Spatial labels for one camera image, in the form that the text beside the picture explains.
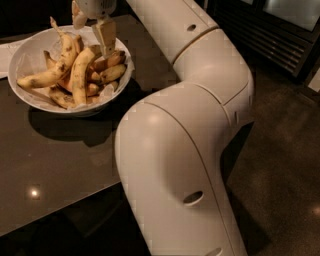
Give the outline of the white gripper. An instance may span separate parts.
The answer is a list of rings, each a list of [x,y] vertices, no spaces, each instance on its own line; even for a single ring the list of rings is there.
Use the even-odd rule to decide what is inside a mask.
[[[104,58],[115,51],[116,23],[109,17],[116,9],[117,0],[72,0],[72,22],[75,29],[85,26],[87,19],[96,19],[92,26]]]

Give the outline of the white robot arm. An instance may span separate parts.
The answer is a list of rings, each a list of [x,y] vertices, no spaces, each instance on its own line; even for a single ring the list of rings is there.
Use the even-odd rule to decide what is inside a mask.
[[[152,256],[248,256],[222,179],[250,121],[254,82],[194,0],[126,0],[179,83],[134,104],[115,136],[118,173]]]

